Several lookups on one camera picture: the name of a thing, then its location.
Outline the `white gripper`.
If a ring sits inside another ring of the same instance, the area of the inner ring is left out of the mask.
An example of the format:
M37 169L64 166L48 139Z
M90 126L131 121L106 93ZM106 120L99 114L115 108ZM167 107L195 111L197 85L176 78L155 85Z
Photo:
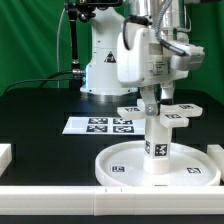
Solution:
M132 48L127 50L122 34L117 42L117 77L123 87L141 87L140 95L148 116L158 115L158 104L154 84L160 84L162 104L172 104L174 96L173 80L188 76L187 71L171 67L171 57L154 38L152 29L141 27L131 37Z

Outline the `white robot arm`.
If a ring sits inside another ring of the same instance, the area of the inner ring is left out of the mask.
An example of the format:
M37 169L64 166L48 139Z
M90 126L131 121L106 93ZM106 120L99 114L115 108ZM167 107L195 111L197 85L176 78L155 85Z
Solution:
M174 67L185 61L177 32L182 0L78 0L92 21L92 57L81 91L102 101L139 92L146 114L173 103L174 81L187 76Z

